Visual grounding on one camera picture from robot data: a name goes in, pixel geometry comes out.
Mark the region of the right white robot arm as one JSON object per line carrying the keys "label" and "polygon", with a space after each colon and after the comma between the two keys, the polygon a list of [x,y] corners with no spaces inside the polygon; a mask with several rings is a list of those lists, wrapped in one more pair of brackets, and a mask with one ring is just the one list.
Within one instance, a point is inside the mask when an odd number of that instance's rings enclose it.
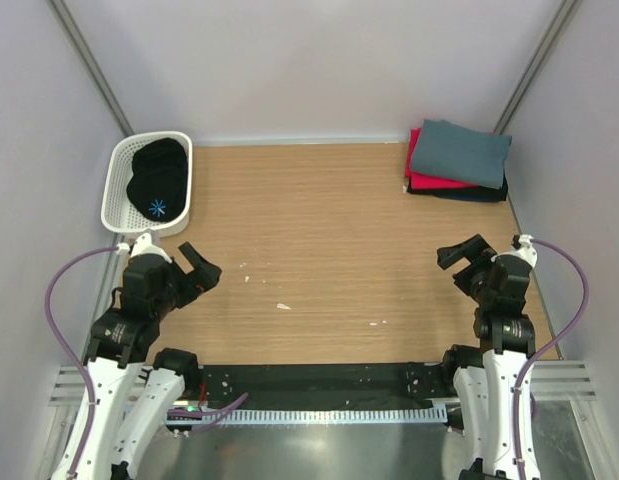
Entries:
{"label": "right white robot arm", "polygon": [[468,264],[452,278],[477,305],[473,331],[479,344],[450,347],[439,372],[442,388],[458,396],[470,445],[471,464],[459,476],[538,479],[530,388],[536,334],[524,312],[537,252],[529,235],[514,236],[504,253],[480,235],[437,251],[443,270],[461,260]]}

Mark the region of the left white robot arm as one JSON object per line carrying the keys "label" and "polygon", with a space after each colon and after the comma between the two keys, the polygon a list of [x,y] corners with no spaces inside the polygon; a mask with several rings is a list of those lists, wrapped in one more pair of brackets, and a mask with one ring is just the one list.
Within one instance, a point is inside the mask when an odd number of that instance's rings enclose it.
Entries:
{"label": "left white robot arm", "polygon": [[54,479],[134,478],[167,410],[201,387],[196,354],[165,348],[156,354],[134,407],[127,406],[161,322],[215,288],[221,268],[185,242],[179,250],[192,267],[186,272],[148,235],[114,250],[129,257],[122,281],[92,324],[84,357],[68,354],[84,393]]}

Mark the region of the blue-grey t shirt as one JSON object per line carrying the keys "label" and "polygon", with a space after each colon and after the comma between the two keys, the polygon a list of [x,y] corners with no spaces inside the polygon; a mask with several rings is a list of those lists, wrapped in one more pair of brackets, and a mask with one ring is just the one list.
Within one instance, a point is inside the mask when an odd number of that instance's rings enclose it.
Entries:
{"label": "blue-grey t shirt", "polygon": [[425,120],[410,157],[410,170],[490,189],[500,189],[512,137]]}

